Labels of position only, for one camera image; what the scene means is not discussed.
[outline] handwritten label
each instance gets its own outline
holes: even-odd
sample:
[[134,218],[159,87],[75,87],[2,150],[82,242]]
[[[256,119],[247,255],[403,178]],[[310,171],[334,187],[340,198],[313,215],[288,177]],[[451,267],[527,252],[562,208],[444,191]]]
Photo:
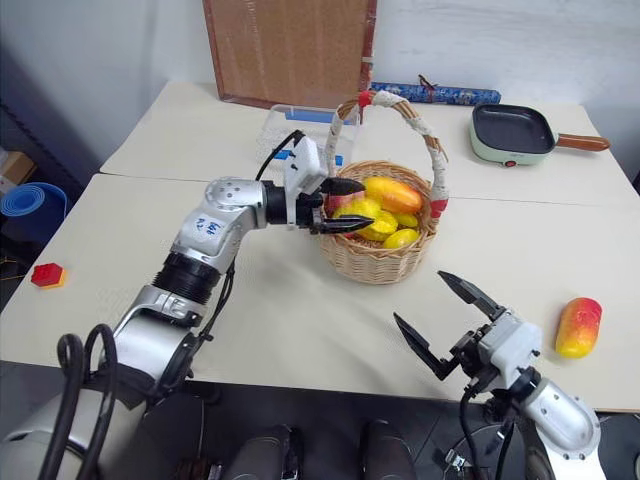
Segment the handwritten label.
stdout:
[[201,214],[193,222],[193,238],[198,242],[213,240],[220,235],[226,225],[217,218]]

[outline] basket handle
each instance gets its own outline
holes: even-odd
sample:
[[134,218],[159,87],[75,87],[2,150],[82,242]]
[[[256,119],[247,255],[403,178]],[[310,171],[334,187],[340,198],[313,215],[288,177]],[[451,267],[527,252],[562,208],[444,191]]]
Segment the basket handle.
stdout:
[[431,127],[422,119],[420,114],[411,106],[406,98],[385,90],[379,92],[365,90],[360,92],[357,98],[353,98],[340,105],[331,121],[329,136],[325,145],[325,155],[331,176],[335,175],[335,154],[338,137],[342,130],[342,125],[349,118],[354,109],[366,107],[367,105],[380,105],[391,107],[402,115],[402,118],[409,126],[418,132],[427,145],[427,150],[431,156],[431,166],[433,167],[433,185],[431,186],[430,206],[431,213],[428,224],[435,230],[442,212],[447,208],[449,201],[449,188],[446,182],[447,155],[440,144],[440,140],[433,133]]

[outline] blue yoga mat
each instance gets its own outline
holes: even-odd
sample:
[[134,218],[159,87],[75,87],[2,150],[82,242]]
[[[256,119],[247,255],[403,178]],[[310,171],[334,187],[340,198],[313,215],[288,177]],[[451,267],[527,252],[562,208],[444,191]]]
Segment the blue yoga mat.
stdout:
[[33,242],[45,245],[67,215],[67,195],[55,185],[25,183],[10,190],[0,204],[9,217]]

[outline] wicker basket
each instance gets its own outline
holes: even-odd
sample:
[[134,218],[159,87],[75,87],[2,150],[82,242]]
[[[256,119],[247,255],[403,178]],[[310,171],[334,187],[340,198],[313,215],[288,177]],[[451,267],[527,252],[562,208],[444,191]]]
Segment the wicker basket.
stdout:
[[420,178],[413,170],[383,161],[354,163],[337,172],[337,176],[354,180],[363,180],[372,176],[392,177],[419,191],[425,200],[422,210],[417,215],[420,236],[410,245],[389,250],[357,237],[322,235],[321,248],[336,270],[353,280],[370,284],[396,283],[418,267],[427,247],[435,237],[440,214],[445,209],[449,196],[445,185],[447,160],[439,140],[433,136],[431,129],[406,99],[389,92],[362,92],[358,99],[338,107],[334,115],[329,140],[325,147],[330,166],[335,165],[333,155],[335,155],[335,143],[340,134],[342,122],[349,118],[354,108],[368,104],[395,109],[414,130],[424,137],[434,168],[433,188],[430,182]]

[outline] clear plastic container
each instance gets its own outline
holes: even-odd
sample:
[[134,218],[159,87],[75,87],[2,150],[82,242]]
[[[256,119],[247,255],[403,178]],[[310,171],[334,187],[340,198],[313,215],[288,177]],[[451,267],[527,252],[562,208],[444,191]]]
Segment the clear plastic container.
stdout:
[[[329,108],[274,105],[262,127],[262,133],[258,137],[256,161],[262,164],[273,149],[296,129],[302,130],[305,135],[316,142],[318,153],[321,158],[324,158],[324,145],[329,135],[333,113],[334,110]],[[348,165],[351,161],[359,125],[360,114],[356,109],[352,118],[345,122],[338,139],[335,160],[338,168]],[[286,157],[286,152],[276,156],[267,171],[282,171],[283,160]]]

